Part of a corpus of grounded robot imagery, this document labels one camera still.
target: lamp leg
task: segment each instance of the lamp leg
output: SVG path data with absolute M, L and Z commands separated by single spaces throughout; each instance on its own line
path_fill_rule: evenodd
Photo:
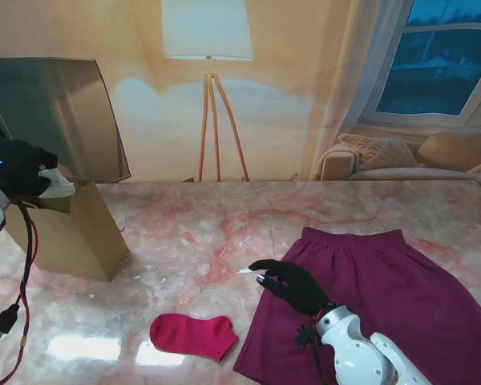
M 248 169 L 246 168 L 246 163 L 244 160 L 244 154 L 242 153 L 242 146 L 241 146 L 241 140 L 239 139 L 239 132 L 237 131 L 237 125 L 235 124 L 235 119 L 233 118 L 233 112 L 232 109 L 230 108 L 230 103 L 228 103 L 228 98 L 226 97 L 226 94 L 224 93 L 223 86 L 221 85 L 221 80 L 219 78 L 219 75 L 214 73 L 212 74 L 214 81 L 216 82 L 217 90 L 219 91 L 221 98 L 223 100 L 224 106 L 226 107 L 226 112 L 228 113 L 228 117 L 230 118 L 230 124 L 232 125 L 232 130 L 233 130 L 233 136 L 235 136 L 235 143 L 237 145 L 237 150 L 239 151 L 239 157 L 240 157 L 240 162 L 242 164 L 242 171 L 244 172 L 244 178 L 246 182 L 249 182 L 249 176 L 248 176 Z
M 216 146 L 216 173 L 217 181 L 221 182 L 221 170 L 219 164 L 219 132 L 217 131 L 217 109 L 216 98 L 214 97 L 214 88 L 212 87 L 212 74 L 207 74 L 208 92 L 210 93 L 210 104 L 212 105 L 212 117 L 214 119 L 214 144 Z
M 201 180 L 203 179 L 205 138 L 207 134 L 207 117 L 208 117 L 208 81 L 207 81 L 207 74 L 203 73 L 203 122 L 201 124 L 200 171 L 198 173 L 198 182 L 201 182 Z

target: marble table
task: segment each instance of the marble table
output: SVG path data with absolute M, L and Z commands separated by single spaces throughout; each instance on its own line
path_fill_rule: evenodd
M 232 371 L 261 288 L 236 274 L 282 258 L 303 226 L 331 233 L 402 229 L 481 304 L 481 188 L 470 181 L 111 184 L 100 187 L 131 250 L 109 284 L 33 268 L 32 321 L 19 384 L 250 384 Z M 0 310 L 12 303 L 23 254 L 0 237 Z M 156 351 L 153 319 L 228 315 L 240 342 L 217 364 Z M 17 326 L 0 342 L 0 379 L 18 353 Z

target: purple cloth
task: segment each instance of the purple cloth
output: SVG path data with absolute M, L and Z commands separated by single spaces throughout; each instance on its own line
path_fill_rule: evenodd
M 360 316 L 366 338 L 377 331 L 392 339 L 433 384 L 481 384 L 481 307 L 401 230 L 357 236 L 304 228 L 283 261 L 307 269 L 332 301 Z M 310 317 L 266 290 L 233 370 L 262 384 L 320 384 L 313 349 L 294 342 L 301 324 Z M 333 348 L 319 351 L 335 383 Z

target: white cloth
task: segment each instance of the white cloth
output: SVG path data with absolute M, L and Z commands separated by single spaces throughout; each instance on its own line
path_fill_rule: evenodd
M 75 193 L 75 186 L 61 174 L 58 168 L 42 170 L 38 174 L 50 180 L 50 186 L 39 196 L 40 198 L 64 198 Z

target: lamp shade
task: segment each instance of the lamp shade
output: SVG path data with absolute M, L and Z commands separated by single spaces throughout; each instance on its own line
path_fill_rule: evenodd
M 244 0 L 162 0 L 164 54 L 253 60 Z

